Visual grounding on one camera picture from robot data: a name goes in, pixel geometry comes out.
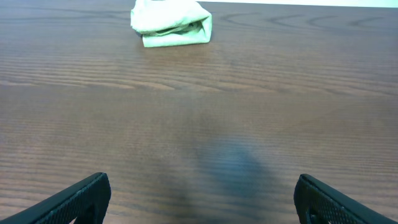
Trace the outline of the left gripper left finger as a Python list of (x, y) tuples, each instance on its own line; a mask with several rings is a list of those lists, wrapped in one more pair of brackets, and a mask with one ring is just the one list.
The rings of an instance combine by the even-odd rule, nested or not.
[(97, 172), (1, 220), (1, 224), (102, 224), (111, 198), (107, 174)]

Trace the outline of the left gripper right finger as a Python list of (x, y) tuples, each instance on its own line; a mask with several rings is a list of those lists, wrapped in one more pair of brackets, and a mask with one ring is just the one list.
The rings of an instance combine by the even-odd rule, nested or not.
[(294, 205), (301, 224), (397, 224), (308, 174), (298, 178)]

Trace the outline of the green cloth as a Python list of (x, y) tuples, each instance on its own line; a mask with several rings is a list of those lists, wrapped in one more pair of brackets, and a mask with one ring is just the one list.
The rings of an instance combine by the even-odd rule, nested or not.
[(212, 25), (211, 13), (196, 1), (136, 0), (131, 9), (131, 28), (147, 48), (206, 44)]

